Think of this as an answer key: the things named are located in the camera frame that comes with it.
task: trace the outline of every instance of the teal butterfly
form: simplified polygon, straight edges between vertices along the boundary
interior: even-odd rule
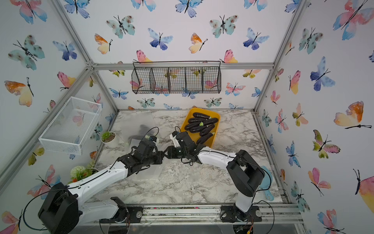
[[[45,57],[42,48],[38,45],[35,45],[36,40],[34,36],[28,35],[25,39],[24,46],[22,46],[19,41],[17,42],[19,45],[14,45],[20,47],[23,51],[15,49],[8,53],[8,58],[14,61],[20,61],[21,65],[26,68],[36,70],[36,64],[34,60],[37,61],[36,58]]]

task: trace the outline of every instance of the orange butterfly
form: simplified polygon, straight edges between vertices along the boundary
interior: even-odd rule
[[[292,113],[292,117],[296,119],[296,126],[300,126],[300,123],[302,124],[308,124],[308,120],[306,120],[304,117],[302,117],[303,113],[301,112],[301,105],[300,103],[297,104],[296,112]]]
[[[110,51],[110,45],[112,43],[112,39],[108,43],[104,38],[99,36],[99,34],[95,33],[95,41],[100,45],[99,48],[97,48],[98,51],[100,51],[102,54],[108,53]]]
[[[207,40],[208,39],[205,39],[205,41],[202,42],[199,36],[196,33],[193,33],[191,36],[193,46],[190,46],[188,49],[191,51],[192,54],[194,54],[201,50],[201,48]]]
[[[301,76],[301,71],[297,71],[294,74],[292,79],[291,79],[291,76],[289,76],[289,89],[288,90],[292,90],[294,94],[297,94],[297,92],[299,91],[297,86],[299,85],[300,76]]]
[[[27,77],[27,86],[22,83],[14,82],[14,81],[4,81],[6,89],[10,93],[14,93],[16,96],[20,95],[19,97],[19,104],[25,105],[30,107],[33,103],[33,92],[31,91],[30,84],[28,83],[30,78]]]
[[[352,103],[348,110],[346,110],[347,114],[343,113],[336,113],[334,123],[339,126],[344,126],[348,128],[354,127],[366,127],[371,128],[371,125],[361,125],[360,122],[362,120],[362,114],[364,113],[364,102],[357,101]]]

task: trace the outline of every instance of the eggplant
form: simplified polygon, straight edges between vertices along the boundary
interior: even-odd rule
[[[218,119],[217,118],[211,118],[211,119],[207,119],[203,122],[204,125],[210,125],[210,124],[215,124],[218,122]]]
[[[214,135],[214,133],[208,133],[207,135],[200,137],[200,139],[198,139],[198,140],[196,141],[196,144],[197,144],[197,145],[204,144],[204,143],[205,143],[209,138],[211,138],[213,135]]]
[[[215,125],[214,124],[211,124],[209,125],[207,128],[204,128],[201,132],[200,132],[200,136],[205,136],[207,135],[210,131],[213,130],[213,128],[215,128]]]
[[[191,119],[188,120],[188,123],[189,124],[196,123],[196,122],[200,123],[200,122],[204,122],[204,121],[206,121],[206,119],[204,119],[204,118],[191,118]]]
[[[204,119],[210,119],[211,118],[209,115],[202,114],[202,113],[199,113],[199,112],[195,112],[192,115],[193,115],[193,117],[196,117],[196,118],[204,118]]]
[[[188,130],[190,130],[190,128],[197,127],[197,126],[199,126],[199,125],[200,125],[199,122],[191,123],[191,124],[187,124],[187,125],[184,127],[184,130],[188,131]]]
[[[198,133],[205,128],[207,128],[205,125],[193,127],[193,128],[190,128],[190,133]]]

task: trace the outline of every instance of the potted plant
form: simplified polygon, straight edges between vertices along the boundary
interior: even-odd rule
[[[101,135],[101,142],[106,144],[109,148],[115,148],[119,143],[119,137],[115,132],[104,132]]]

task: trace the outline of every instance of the blue scoop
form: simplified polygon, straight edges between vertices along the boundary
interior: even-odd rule
[[[267,171],[267,173],[269,173],[270,178],[265,173],[264,179],[262,179],[262,183],[260,184],[260,186],[258,188],[259,189],[267,189],[267,188],[269,188],[269,185],[272,184],[273,176],[272,176],[271,172],[265,166],[261,166],[261,168],[264,169],[265,171]],[[264,192],[265,192],[266,199],[268,199],[269,201],[274,200],[274,197],[273,197],[272,193],[270,193],[270,190],[265,190]]]

